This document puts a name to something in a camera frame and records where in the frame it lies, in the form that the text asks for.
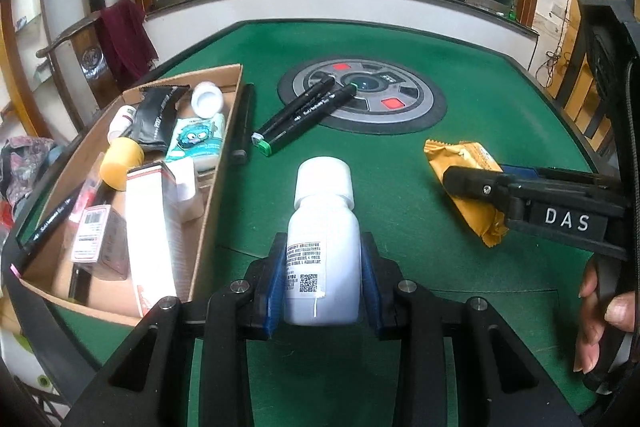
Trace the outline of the person right hand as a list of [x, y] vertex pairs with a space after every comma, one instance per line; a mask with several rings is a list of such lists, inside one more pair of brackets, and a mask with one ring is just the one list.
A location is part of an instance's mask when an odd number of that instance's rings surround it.
[[603, 306], [597, 296], [598, 283], [596, 262], [591, 258], [585, 266], [578, 291], [580, 310], [574, 371], [583, 374], [590, 373], [599, 361], [599, 343], [606, 326], [632, 333], [636, 324], [636, 294], [628, 291]]

